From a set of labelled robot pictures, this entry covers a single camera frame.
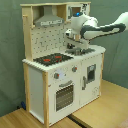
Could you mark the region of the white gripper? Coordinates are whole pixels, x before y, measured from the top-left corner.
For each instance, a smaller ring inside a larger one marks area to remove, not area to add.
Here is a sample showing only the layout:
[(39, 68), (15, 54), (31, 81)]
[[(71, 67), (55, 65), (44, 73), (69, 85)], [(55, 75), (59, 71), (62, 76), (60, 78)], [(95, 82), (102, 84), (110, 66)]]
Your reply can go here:
[(81, 38), (79, 34), (75, 34), (72, 29), (68, 29), (65, 32), (65, 36), (70, 43), (72, 43), (75, 47), (79, 47), (81, 49), (88, 48), (88, 42)]

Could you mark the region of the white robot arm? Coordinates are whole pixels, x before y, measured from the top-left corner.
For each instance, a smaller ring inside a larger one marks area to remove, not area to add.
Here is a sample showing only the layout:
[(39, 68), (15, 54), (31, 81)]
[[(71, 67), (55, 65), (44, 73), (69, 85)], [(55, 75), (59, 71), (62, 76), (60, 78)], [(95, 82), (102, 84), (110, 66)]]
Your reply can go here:
[(108, 36), (128, 30), (128, 12), (122, 13), (111, 24), (98, 26), (98, 20), (83, 12), (75, 13), (71, 17), (71, 28), (65, 32), (67, 38), (84, 45), (97, 37)]

